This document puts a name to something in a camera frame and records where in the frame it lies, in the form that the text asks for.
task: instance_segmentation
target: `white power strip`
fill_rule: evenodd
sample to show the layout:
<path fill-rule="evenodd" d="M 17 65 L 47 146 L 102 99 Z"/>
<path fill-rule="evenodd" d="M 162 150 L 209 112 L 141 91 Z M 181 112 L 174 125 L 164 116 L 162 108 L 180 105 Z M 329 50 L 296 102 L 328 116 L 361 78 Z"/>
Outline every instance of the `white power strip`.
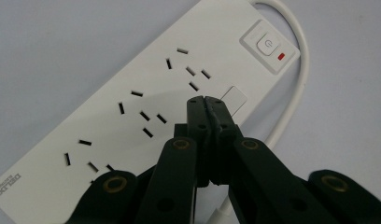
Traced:
<path fill-rule="evenodd" d="M 222 99 L 241 124 L 299 56 L 249 2 L 202 0 L 0 177 L 0 207 L 64 223 L 99 175 L 154 165 L 191 97 Z"/>

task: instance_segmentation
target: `power cord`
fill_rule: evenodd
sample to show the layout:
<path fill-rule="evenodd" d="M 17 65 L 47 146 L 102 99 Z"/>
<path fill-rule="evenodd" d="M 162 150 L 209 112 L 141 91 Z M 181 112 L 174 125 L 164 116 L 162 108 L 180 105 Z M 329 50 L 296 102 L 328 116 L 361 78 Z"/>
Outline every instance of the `power cord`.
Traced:
<path fill-rule="evenodd" d="M 270 149 L 275 147 L 275 144 L 280 139 L 282 133 L 289 124 L 289 120 L 292 118 L 295 109 L 297 108 L 299 102 L 301 101 L 304 88 L 306 86 L 306 81 L 309 76 L 310 67 L 310 55 L 309 48 L 307 47 L 306 37 L 304 36 L 302 27 L 297 21 L 296 17 L 292 14 L 287 6 L 284 5 L 280 0 L 248 0 L 251 5 L 255 4 L 265 4 L 267 6 L 275 8 L 283 17 L 286 19 L 292 32 L 295 34 L 296 40 L 299 45 L 299 51 L 301 52 L 301 68 L 298 76 L 298 81 L 295 86 L 294 93 L 286 107 L 286 109 L 281 114 L 275 127 L 270 132 L 267 139 L 264 141 L 266 146 Z M 233 207 L 229 196 L 225 198 L 220 208 L 216 209 L 208 219 L 207 224 L 222 224 L 231 223 L 230 215 L 233 211 Z"/>

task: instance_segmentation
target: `white surface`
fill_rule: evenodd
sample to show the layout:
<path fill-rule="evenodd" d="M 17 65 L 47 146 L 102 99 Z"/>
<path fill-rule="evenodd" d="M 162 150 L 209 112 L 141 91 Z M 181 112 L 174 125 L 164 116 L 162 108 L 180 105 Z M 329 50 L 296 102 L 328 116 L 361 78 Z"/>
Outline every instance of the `white surface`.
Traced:
<path fill-rule="evenodd" d="M 272 55 L 280 73 L 240 44 L 254 23 L 275 33 L 280 50 L 290 53 L 284 62 Z M 64 223 L 108 164 L 135 175 L 154 165 L 174 125 L 186 122 L 191 97 L 221 98 L 235 86 L 252 99 L 233 109 L 241 124 L 298 57 L 248 1 L 201 1 L 1 175 L 0 207 L 17 223 Z"/>
<path fill-rule="evenodd" d="M 0 174 L 194 4 L 0 1 Z M 381 1 L 287 4 L 306 32 L 312 65 L 275 153 L 300 177 L 333 169 L 381 199 Z M 245 135 L 269 133 L 294 74 L 243 125 Z M 203 220 L 224 198 L 216 189 L 199 189 Z M 11 223 L 2 211 L 0 223 Z"/>

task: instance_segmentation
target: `rivet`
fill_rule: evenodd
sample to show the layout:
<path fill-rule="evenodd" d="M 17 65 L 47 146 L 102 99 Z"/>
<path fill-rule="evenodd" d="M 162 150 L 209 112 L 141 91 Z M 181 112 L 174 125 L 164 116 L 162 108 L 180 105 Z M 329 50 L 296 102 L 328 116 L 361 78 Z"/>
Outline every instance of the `rivet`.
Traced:
<path fill-rule="evenodd" d="M 346 192 L 348 191 L 348 184 L 341 178 L 338 178 L 334 175 L 324 175 L 321 177 L 322 183 L 338 192 Z"/>
<path fill-rule="evenodd" d="M 176 149 L 187 149 L 188 147 L 190 147 L 191 143 L 186 141 L 186 140 L 183 140 L 183 139 L 180 139 L 180 140 L 176 140 L 174 143 L 173 143 L 173 146 L 174 148 Z"/>
<path fill-rule="evenodd" d="M 241 142 L 241 145 L 247 149 L 257 149 L 258 143 L 252 141 L 252 140 L 244 140 Z"/>
<path fill-rule="evenodd" d="M 127 185 L 127 179 L 123 176 L 113 176 L 110 177 L 106 182 L 104 182 L 103 188 L 107 193 L 118 193 L 125 189 Z"/>

